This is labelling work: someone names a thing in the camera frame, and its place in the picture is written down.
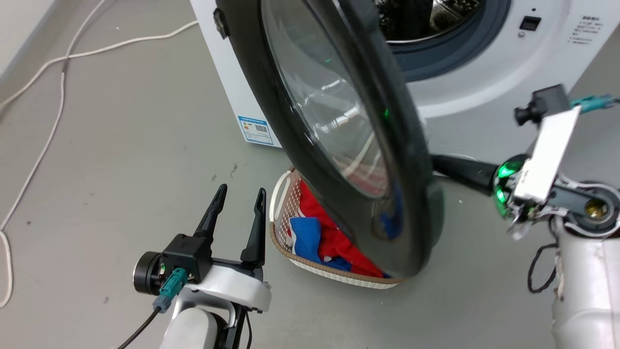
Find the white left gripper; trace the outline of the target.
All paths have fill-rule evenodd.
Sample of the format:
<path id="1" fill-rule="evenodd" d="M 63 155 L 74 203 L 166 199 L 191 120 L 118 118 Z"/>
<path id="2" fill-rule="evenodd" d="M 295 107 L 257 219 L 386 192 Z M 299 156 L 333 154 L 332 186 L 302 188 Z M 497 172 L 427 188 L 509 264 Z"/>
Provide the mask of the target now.
<path id="1" fill-rule="evenodd" d="M 194 237 L 213 239 L 219 214 L 222 212 L 228 185 L 222 184 L 215 193 Z M 254 221 L 248 242 L 241 252 L 241 262 L 215 259 L 214 265 L 199 284 L 186 285 L 186 307 L 211 306 L 231 309 L 234 304 L 251 311 L 267 312 L 272 302 L 269 283 L 264 281 L 266 249 L 266 190 L 259 188 L 254 204 Z"/>

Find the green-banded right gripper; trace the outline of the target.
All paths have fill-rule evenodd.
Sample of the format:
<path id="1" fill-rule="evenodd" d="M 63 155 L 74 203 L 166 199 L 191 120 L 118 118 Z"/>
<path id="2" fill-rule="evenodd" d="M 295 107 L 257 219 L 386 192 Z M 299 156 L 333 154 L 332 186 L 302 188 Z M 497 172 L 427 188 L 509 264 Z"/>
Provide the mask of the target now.
<path id="1" fill-rule="evenodd" d="M 552 222 L 557 213 L 555 208 L 547 207 L 546 203 L 520 199 L 514 194 L 529 155 L 518 154 L 500 166 L 447 155 L 432 155 L 431 160 L 435 172 L 485 196 L 494 194 L 496 209 L 509 223 L 507 234 L 510 237 L 524 237 L 544 218 L 547 218 L 551 236 L 557 236 Z"/>

